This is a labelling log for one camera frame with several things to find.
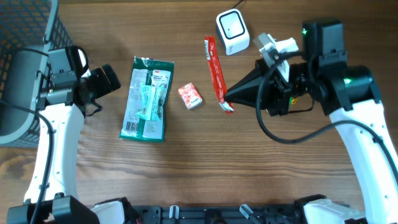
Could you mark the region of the dark grey plastic basket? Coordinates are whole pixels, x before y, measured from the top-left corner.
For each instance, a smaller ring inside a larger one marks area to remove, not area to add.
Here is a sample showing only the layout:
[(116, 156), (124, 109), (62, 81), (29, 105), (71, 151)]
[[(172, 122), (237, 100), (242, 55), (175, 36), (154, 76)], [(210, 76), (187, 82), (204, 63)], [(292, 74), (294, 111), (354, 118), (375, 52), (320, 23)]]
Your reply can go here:
[(49, 50), (72, 45), (58, 15), (58, 0), (1, 1), (1, 146), (36, 147), (40, 121), (30, 110), (44, 76), (49, 74)]

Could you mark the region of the yellow dish soap bottle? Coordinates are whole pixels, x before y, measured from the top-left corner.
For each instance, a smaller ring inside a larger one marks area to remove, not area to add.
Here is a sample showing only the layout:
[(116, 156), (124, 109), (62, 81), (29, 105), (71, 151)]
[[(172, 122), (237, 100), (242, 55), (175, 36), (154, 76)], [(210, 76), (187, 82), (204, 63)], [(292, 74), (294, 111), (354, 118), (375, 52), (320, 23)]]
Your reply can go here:
[(297, 98), (291, 98), (290, 99), (290, 104), (291, 105), (295, 105), (297, 103), (297, 100), (298, 100)]

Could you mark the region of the white barcode scanner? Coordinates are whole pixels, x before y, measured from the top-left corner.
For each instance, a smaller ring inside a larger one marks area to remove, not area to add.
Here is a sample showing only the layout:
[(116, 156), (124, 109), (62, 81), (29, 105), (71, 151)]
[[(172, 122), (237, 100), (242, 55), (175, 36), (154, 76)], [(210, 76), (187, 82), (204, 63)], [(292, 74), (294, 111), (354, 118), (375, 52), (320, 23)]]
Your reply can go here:
[(238, 9), (230, 9), (217, 15), (216, 32), (226, 55), (236, 54), (249, 47), (249, 31)]

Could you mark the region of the green white plastic package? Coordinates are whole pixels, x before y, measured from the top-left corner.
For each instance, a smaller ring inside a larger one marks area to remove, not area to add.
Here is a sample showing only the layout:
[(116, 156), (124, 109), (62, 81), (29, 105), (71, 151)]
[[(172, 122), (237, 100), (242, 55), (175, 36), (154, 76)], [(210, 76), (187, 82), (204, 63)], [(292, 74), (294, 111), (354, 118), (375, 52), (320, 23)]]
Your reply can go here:
[(135, 57), (123, 126), (119, 137), (163, 142), (165, 104), (174, 75), (174, 63)]

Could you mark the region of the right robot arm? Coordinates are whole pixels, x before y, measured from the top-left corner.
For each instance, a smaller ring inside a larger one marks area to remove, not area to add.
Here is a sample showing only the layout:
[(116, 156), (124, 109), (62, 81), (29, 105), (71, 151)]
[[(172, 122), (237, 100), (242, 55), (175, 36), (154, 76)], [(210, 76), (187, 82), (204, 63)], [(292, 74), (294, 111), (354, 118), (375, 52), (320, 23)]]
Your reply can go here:
[(258, 36), (254, 42), (261, 59), (228, 90), (225, 100), (253, 107), (265, 129), (262, 110), (271, 116), (286, 115), (292, 98), (308, 94), (321, 104), (331, 123), (295, 142), (338, 131), (361, 187), (364, 210), (312, 195), (294, 202), (294, 223), (396, 223), (397, 153), (372, 72), (363, 65), (347, 64), (339, 19), (304, 21), (302, 37), (303, 47), (298, 49), (293, 40), (277, 42), (269, 34)]

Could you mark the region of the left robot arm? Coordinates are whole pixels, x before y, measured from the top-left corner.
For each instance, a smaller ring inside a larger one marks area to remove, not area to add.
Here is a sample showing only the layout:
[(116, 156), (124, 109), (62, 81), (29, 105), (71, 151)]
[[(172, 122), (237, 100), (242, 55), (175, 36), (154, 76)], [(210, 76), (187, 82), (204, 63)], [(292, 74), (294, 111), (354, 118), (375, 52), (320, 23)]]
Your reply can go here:
[(76, 45), (43, 52), (18, 48), (1, 97), (1, 144), (37, 143), (37, 157), (23, 204), (7, 212), (8, 223), (138, 223), (128, 199), (88, 208), (76, 191), (76, 157), (86, 107), (121, 86), (113, 68), (90, 70)]

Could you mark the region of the red white tissue pack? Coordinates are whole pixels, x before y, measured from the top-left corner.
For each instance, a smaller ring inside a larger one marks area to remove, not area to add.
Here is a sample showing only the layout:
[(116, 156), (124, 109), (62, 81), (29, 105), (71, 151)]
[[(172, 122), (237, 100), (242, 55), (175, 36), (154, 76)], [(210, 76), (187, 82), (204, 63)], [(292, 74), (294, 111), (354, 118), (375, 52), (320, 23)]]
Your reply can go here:
[(178, 93), (188, 110), (199, 106), (203, 102), (202, 97), (192, 83), (180, 87)]

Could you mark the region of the red Nescafe coffee stick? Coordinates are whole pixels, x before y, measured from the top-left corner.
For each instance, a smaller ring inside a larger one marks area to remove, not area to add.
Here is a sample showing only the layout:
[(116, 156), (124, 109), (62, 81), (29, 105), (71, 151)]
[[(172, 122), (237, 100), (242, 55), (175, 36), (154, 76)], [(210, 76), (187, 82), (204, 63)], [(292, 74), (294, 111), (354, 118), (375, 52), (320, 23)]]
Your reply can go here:
[(216, 50), (215, 38), (213, 36), (205, 36), (205, 53), (218, 103), (226, 114), (233, 113), (233, 105), (225, 100), (225, 95), (228, 90), (224, 82), (223, 72)]

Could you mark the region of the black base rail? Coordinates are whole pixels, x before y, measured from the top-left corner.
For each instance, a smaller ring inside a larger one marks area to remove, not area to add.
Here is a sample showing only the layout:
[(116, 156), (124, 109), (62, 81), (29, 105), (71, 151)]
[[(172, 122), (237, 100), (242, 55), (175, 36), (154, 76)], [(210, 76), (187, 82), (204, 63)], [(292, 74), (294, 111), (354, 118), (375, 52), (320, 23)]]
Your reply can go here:
[(304, 223), (292, 204), (251, 206), (252, 218), (246, 218), (239, 207), (179, 207), (171, 214), (170, 207), (135, 205), (139, 223), (206, 224), (206, 223)]

